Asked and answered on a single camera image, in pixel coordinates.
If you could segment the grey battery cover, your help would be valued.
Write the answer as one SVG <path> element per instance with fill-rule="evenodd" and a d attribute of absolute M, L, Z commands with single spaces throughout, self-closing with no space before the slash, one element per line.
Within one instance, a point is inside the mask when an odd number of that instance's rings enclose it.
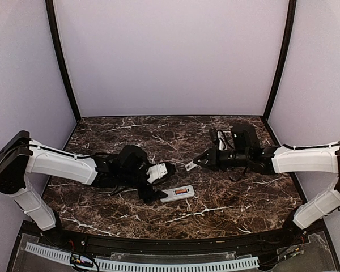
<path fill-rule="evenodd" d="M 191 171 L 194 167 L 196 167 L 196 165 L 192 161 L 185 166 L 187 171 Z"/>

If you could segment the white remote control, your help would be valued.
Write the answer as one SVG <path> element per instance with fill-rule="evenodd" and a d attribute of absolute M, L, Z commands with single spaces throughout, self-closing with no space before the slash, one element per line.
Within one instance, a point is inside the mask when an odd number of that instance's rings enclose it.
<path fill-rule="evenodd" d="M 191 197 L 194 197 L 195 195 L 195 191 L 191 185 L 181 186 L 181 187 L 173 188 L 173 189 L 167 189 L 167 190 L 164 190 L 163 192 L 166 193 L 168 196 L 160 200 L 162 203 L 191 198 Z"/>

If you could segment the orange battery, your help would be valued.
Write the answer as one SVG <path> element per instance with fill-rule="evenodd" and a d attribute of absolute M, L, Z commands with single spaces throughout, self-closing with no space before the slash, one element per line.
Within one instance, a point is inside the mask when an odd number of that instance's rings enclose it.
<path fill-rule="evenodd" d="M 176 192 L 176 191 L 183 191 L 183 190 L 188 191 L 187 188 L 182 188 L 182 189 L 179 189 L 179 190 L 175 190 L 175 192 Z"/>

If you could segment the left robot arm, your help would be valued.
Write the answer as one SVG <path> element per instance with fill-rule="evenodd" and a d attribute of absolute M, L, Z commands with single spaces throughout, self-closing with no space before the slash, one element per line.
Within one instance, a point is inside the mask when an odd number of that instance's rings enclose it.
<path fill-rule="evenodd" d="M 0 150 L 0 193 L 10 196 L 56 247 L 64 247 L 69 242 L 68 233 L 32 187 L 29 173 L 112 188 L 115 194 L 133 188 L 141 200 L 151 203 L 167 196 L 154 185 L 166 182 L 175 171 L 171 163 L 150 163 L 147 153 L 134 145 L 126 145 L 119 154 L 79 155 L 45 146 L 22 130 Z"/>

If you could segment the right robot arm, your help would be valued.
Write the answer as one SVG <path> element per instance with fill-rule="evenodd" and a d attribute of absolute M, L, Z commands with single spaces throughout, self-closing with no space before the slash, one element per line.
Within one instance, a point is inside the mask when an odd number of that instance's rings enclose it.
<path fill-rule="evenodd" d="M 213 147 L 195 157 L 186 165 L 211 171 L 228 171 L 243 167 L 262 175 L 289 172 L 328 172 L 337 174 L 337 180 L 312 200 L 299 206 L 286 219 L 278 233 L 278 241 L 291 245 L 300 236 L 300 230 L 334 210 L 340 210 L 340 141 L 318 146 L 271 146 L 262 148 L 252 125 L 234 124 L 231 128 L 233 145 L 223 131 L 209 131 Z"/>

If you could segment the black front rail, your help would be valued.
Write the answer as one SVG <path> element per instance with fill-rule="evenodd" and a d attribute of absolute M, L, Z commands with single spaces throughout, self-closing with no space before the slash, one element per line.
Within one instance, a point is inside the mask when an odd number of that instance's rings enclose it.
<path fill-rule="evenodd" d="M 240 236 L 210 239 L 131 239 L 92 235 L 65 230 L 63 249 L 90 256 L 110 256 L 113 253 L 133 254 L 207 254 L 236 252 L 238 255 L 252 254 L 273 258 L 285 248 L 301 246 L 306 252 L 331 253 L 332 246 L 326 225 L 319 220 L 307 233 L 287 242 L 282 240 L 282 229 Z"/>

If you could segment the right black frame post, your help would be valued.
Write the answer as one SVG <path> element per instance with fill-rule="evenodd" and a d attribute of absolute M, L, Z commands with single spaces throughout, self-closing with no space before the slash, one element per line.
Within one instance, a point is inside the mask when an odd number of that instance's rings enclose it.
<path fill-rule="evenodd" d="M 275 69 L 275 74 L 273 78 L 273 82 L 271 85 L 269 97 L 266 103 L 265 110 L 263 112 L 262 119 L 264 122 L 268 122 L 271 112 L 273 110 L 273 106 L 275 103 L 275 99 L 279 90 L 279 86 L 281 83 L 284 67 L 286 64 L 286 59 L 288 55 L 288 49 L 290 46 L 291 36 L 292 36 L 292 29 L 294 26 L 295 14 L 296 14 L 296 5 L 297 0 L 289 0 L 288 1 L 288 9 L 287 9 L 287 16 L 286 22 L 284 26 L 284 33 L 283 39 L 280 47 L 279 57 L 277 66 Z"/>

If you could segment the black frame post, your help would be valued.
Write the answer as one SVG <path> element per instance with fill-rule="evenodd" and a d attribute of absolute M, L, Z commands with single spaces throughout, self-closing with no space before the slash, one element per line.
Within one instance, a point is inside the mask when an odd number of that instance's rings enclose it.
<path fill-rule="evenodd" d="M 56 55 L 62 82 L 63 82 L 64 88 L 66 91 L 66 96 L 68 98 L 73 116 L 76 122 L 79 122 L 82 119 L 82 116 L 80 114 L 78 103 L 76 101 L 75 94 L 74 94 L 74 91 L 73 91 L 73 88 L 70 82 L 70 77 L 69 77 L 69 73 L 67 70 L 65 57 L 63 54 L 60 33 L 58 29 L 58 24 L 57 24 L 56 12 L 54 8 L 54 1 L 45 0 L 45 6 L 46 6 L 46 13 L 47 13 L 47 18 L 48 18 L 48 23 L 49 23 L 49 28 L 50 28 L 50 34 L 52 37 L 54 52 Z"/>
<path fill-rule="evenodd" d="M 291 36 L 292 36 L 292 29 L 294 26 L 295 14 L 296 14 L 296 5 L 297 0 L 289 0 L 288 1 L 288 9 L 287 9 L 287 16 L 286 22 L 284 26 L 284 33 L 283 39 L 280 47 L 279 57 L 277 66 L 275 69 L 275 74 L 273 78 L 273 82 L 271 85 L 269 97 L 266 103 L 265 110 L 263 112 L 262 119 L 264 122 L 268 122 L 271 112 L 273 110 L 273 106 L 275 103 L 275 99 L 279 90 L 279 86 L 281 83 L 284 67 L 286 64 L 286 59 L 288 55 L 288 49 L 290 46 Z"/>

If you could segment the left black frame post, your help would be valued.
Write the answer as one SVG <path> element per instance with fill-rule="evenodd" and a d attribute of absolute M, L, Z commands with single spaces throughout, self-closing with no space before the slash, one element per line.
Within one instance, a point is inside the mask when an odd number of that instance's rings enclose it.
<path fill-rule="evenodd" d="M 75 94 L 74 94 L 74 91 L 73 91 L 73 88 L 70 82 L 70 77 L 69 77 L 69 73 L 67 70 L 65 57 L 63 54 L 60 33 L 58 29 L 58 24 L 57 24 L 56 12 L 54 8 L 54 1 L 45 0 L 45 6 L 46 6 L 46 13 L 47 13 L 47 18 L 48 18 L 48 23 L 49 23 L 49 28 L 50 28 L 50 34 L 52 37 L 54 52 L 56 55 L 62 82 L 63 82 L 64 88 L 66 91 L 66 96 L 68 98 L 73 116 L 76 122 L 79 122 L 82 119 L 82 116 L 80 114 L 78 103 L 76 101 Z"/>

